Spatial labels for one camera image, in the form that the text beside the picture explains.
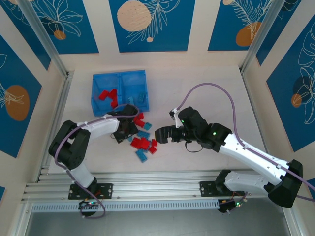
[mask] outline black mounting bracket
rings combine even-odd
[[[232,197],[233,191],[225,189],[224,192],[219,192],[217,190],[216,184],[214,181],[202,181],[199,182],[200,194],[202,197]],[[245,192],[236,191],[238,196],[244,196]]]
[[[94,186],[93,194],[98,199],[112,199],[113,194],[113,184],[112,183],[97,183]],[[72,184],[70,186],[68,199],[69,200],[84,200],[92,199],[91,196],[87,194],[83,189],[81,189],[77,184]]]

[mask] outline orange circle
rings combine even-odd
[[[237,36],[236,36],[236,44],[240,47],[248,47],[252,44],[252,41],[257,34],[259,27],[261,25],[261,22],[254,22],[251,23],[250,26],[245,26],[242,28]]]
[[[65,33],[60,30],[56,30],[54,32],[54,36],[56,37],[56,39],[65,40]]]
[[[16,98],[23,97],[18,99],[19,102],[16,102],[12,96]],[[5,103],[6,112],[8,112],[9,116],[17,121],[25,120],[30,109],[30,98],[25,88],[20,85],[12,85],[6,90],[5,97],[9,99]]]
[[[144,30],[151,22],[149,9],[137,0],[126,1],[117,11],[121,27],[129,32]]]
[[[295,94],[292,96],[291,103],[293,107],[298,108],[302,104],[302,97],[299,94]]]

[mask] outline gray floor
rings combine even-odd
[[[289,236],[280,207],[249,199],[226,215],[217,210],[108,212],[99,220],[78,213],[33,213],[27,236]]]

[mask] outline small block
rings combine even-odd
[[[135,137],[135,138],[133,138],[133,140],[132,140],[130,145],[133,146],[134,148],[137,148],[139,143],[140,143],[140,139]]]
[[[138,115],[138,119],[144,119],[144,114],[143,114],[143,113],[140,113],[140,114]]]
[[[151,145],[156,147],[158,145],[158,142],[155,139],[152,139]]]
[[[110,91],[110,93],[108,94],[108,97],[115,100],[115,98],[117,97],[117,89],[113,89]]]
[[[106,90],[104,90],[104,91],[101,93],[101,95],[98,97],[99,100],[105,101],[105,99],[107,98],[108,94],[109,94],[109,92],[106,91]]]
[[[142,163],[145,162],[146,160],[148,160],[142,150],[136,151],[136,154]]]
[[[135,122],[134,122],[136,125],[138,125],[138,126],[140,126],[141,128],[143,128],[144,127],[144,122],[143,121],[141,121],[141,120],[136,120]]]
[[[129,104],[134,105],[133,97],[129,97],[128,100],[129,100]]]
[[[138,102],[143,103],[144,101],[144,92],[140,92],[138,96]]]
[[[154,154],[156,151],[157,151],[157,149],[156,149],[154,146],[151,146],[151,147],[149,148],[149,152],[150,152],[151,154]]]
[[[138,136],[138,137],[144,137],[144,138],[146,138],[146,139],[149,139],[150,134],[147,133],[147,132],[144,132],[144,131],[139,131],[139,132],[137,133],[137,136]]]
[[[150,146],[150,141],[147,140],[146,138],[142,137],[140,149],[147,150],[149,148],[149,146]]]
[[[152,125],[147,122],[147,123],[144,124],[144,127],[143,127],[143,128],[144,128],[145,130],[149,130],[149,129],[151,129],[151,127],[152,127]]]
[[[115,108],[118,106],[118,101],[117,101],[117,99],[115,99],[114,101],[112,101],[112,102],[110,103],[110,105],[112,106],[113,109],[115,109]]]

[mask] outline black motor joint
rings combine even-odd
[[[131,105],[126,105],[121,112],[109,112],[109,115],[117,116],[134,116],[138,110]],[[119,127],[116,132],[113,133],[118,143],[121,143],[124,139],[139,132],[136,125],[133,123],[133,118],[117,118],[119,121]]]
[[[230,129],[221,124],[208,124],[192,107],[180,111],[178,118],[182,123],[179,128],[171,125],[155,131],[156,140],[159,143],[166,144],[168,138],[171,138],[172,142],[197,141],[203,148],[218,152],[220,147],[225,145],[225,138],[232,133]]]

